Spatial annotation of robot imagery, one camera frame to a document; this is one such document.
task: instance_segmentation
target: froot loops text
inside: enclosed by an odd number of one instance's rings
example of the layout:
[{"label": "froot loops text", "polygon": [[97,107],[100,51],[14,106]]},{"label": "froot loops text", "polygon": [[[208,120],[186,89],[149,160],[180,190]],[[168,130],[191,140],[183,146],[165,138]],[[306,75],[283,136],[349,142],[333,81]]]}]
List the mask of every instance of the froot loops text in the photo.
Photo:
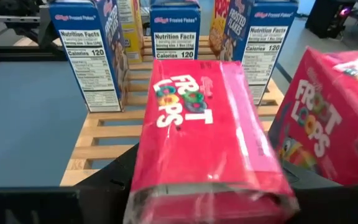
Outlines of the froot loops text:
[{"label": "froot loops text", "polygon": [[[153,85],[153,89],[158,98],[158,110],[164,111],[157,119],[157,127],[167,127],[171,123],[182,124],[183,120],[203,119],[205,124],[212,124],[212,110],[208,109],[204,100],[204,94],[199,92],[200,87],[191,75],[179,75],[164,79]],[[189,113],[183,116],[184,107]]]},{"label": "froot loops text", "polygon": [[316,157],[322,157],[330,145],[329,135],[335,125],[341,123],[342,117],[307,80],[299,81],[295,100],[291,117],[304,127],[310,140],[318,141],[314,144],[314,153]]}]

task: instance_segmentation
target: blue cereal box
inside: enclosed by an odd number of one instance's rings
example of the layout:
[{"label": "blue cereal box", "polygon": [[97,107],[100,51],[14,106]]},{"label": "blue cereal box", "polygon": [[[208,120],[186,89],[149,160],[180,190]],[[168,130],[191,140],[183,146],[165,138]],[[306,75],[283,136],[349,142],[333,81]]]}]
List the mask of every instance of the blue cereal box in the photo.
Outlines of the blue cereal box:
[{"label": "blue cereal box", "polygon": [[122,111],[129,67],[116,0],[57,0],[49,10],[89,111]]},{"label": "blue cereal box", "polygon": [[295,0],[231,0],[221,60],[239,60],[258,105],[292,25]]},{"label": "blue cereal box", "polygon": [[150,28],[157,59],[197,59],[200,6],[196,0],[151,0]]}]

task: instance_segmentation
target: cereal box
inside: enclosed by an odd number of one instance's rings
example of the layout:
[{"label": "cereal box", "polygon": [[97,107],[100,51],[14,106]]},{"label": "cereal box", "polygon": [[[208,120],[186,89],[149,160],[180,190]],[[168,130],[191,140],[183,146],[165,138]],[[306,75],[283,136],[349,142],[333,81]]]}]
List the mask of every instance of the cereal box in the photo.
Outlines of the cereal box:
[{"label": "cereal box", "polygon": [[129,63],[142,62],[143,27],[139,0],[117,0]]},{"label": "cereal box", "polygon": [[297,209],[244,79],[240,62],[154,60],[125,224],[278,224]]},{"label": "cereal box", "polygon": [[128,59],[116,0],[59,0],[49,11],[89,111],[121,111]]},{"label": "cereal box", "polygon": [[295,0],[231,0],[221,60],[239,60],[258,105],[298,10]]},{"label": "cereal box", "polygon": [[154,58],[197,59],[200,15],[197,0],[151,0]]},{"label": "cereal box", "polygon": [[215,0],[214,10],[209,30],[209,46],[215,55],[221,53],[224,25],[226,24],[227,10],[230,0]]},{"label": "cereal box", "polygon": [[268,135],[282,159],[358,184],[358,52],[308,49]]}]

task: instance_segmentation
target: red cereal box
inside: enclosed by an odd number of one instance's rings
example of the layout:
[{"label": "red cereal box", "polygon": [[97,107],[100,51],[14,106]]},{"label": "red cereal box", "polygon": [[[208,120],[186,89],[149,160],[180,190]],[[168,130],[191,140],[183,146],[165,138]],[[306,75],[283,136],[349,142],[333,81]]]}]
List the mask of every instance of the red cereal box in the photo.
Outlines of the red cereal box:
[{"label": "red cereal box", "polygon": [[282,159],[358,184],[358,52],[308,49],[269,138]]},{"label": "red cereal box", "polygon": [[155,60],[124,223],[283,223],[294,194],[239,62]]}]

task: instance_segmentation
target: yellow cereal box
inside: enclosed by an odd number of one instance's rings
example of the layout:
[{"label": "yellow cereal box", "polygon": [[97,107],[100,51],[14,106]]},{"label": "yellow cereal box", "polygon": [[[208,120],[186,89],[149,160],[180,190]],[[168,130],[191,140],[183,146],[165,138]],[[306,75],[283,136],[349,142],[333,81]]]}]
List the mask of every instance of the yellow cereal box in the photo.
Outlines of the yellow cereal box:
[{"label": "yellow cereal box", "polygon": [[212,14],[211,28],[209,30],[209,46],[215,55],[219,55],[223,40],[223,30],[226,24],[227,11],[230,0],[215,0]]},{"label": "yellow cereal box", "polygon": [[142,62],[143,28],[139,0],[117,0],[129,63]]}]

